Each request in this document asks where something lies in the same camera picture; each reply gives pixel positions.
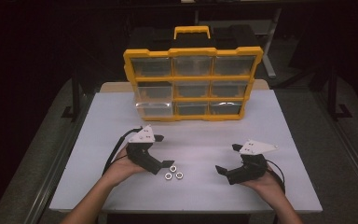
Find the white tabletop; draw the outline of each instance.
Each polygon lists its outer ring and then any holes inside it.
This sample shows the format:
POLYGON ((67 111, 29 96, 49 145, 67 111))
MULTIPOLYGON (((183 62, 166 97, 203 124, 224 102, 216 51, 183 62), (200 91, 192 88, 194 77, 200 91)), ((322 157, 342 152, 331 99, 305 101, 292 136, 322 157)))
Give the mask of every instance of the white tabletop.
POLYGON ((149 153, 159 161, 175 161, 184 178, 166 180, 164 175, 169 170, 165 168, 157 175, 133 175, 112 191, 104 211, 256 213, 271 210, 251 189, 229 185, 227 178, 215 170, 215 165, 228 170, 240 167, 241 157, 231 145, 244 144, 247 139, 280 148, 266 153, 265 157, 283 170, 286 195, 298 212, 322 211, 274 91, 252 91, 244 119, 232 121, 145 122, 134 109, 132 97, 131 92, 95 95, 50 209, 74 208, 101 176, 119 137, 126 131, 151 124, 154 133, 165 138, 155 143, 149 153))

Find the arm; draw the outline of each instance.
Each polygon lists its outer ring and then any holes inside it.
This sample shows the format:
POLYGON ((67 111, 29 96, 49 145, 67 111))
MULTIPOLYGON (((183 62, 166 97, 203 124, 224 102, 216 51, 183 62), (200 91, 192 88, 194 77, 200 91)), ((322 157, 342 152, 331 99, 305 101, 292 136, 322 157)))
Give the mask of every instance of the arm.
POLYGON ((256 191, 257 194, 268 203, 272 209, 274 209, 280 223, 302 223, 301 218, 298 216, 295 209, 284 195, 281 187, 270 173, 266 172, 257 180, 249 180, 241 184, 256 191))
MULTIPOLYGON (((126 148, 122 148, 120 152, 118 152, 117 158, 126 155, 126 148)), ((89 193, 65 217, 62 224, 94 223, 110 191, 131 175, 142 171, 144 171, 142 167, 134 164, 127 157, 115 161, 97 181, 94 187, 92 187, 89 193)))

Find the yellow organizer box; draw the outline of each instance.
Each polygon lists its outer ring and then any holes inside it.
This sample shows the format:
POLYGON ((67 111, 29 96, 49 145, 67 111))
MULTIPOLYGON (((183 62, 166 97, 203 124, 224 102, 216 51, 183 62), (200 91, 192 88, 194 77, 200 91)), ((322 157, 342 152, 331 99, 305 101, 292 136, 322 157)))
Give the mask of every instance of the yellow organizer box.
POLYGON ((124 52, 144 120, 242 119, 263 50, 248 25, 137 28, 124 52))

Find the yellow handle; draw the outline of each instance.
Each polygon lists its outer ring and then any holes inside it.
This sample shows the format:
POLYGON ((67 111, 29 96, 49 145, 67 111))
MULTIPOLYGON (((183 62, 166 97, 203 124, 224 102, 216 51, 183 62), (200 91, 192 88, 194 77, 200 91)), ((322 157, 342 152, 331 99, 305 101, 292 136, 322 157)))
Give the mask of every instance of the yellow handle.
POLYGON ((173 39, 176 39, 176 35, 179 33, 206 33, 208 39, 211 38, 208 26, 176 26, 173 39))

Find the metal nut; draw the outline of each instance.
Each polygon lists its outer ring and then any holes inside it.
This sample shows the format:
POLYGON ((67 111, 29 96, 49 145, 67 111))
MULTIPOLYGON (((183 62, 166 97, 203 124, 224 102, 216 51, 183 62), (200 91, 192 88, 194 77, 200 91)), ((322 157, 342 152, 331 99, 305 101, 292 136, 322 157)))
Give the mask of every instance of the metal nut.
POLYGON ((172 179, 172 175, 171 175, 171 173, 167 173, 167 174, 165 174, 165 179, 167 179, 167 180, 172 179))
POLYGON ((173 173, 176 172, 176 166, 171 166, 170 171, 173 172, 173 173))
POLYGON ((176 178, 182 179, 183 178, 183 173, 182 172, 176 173, 176 178))

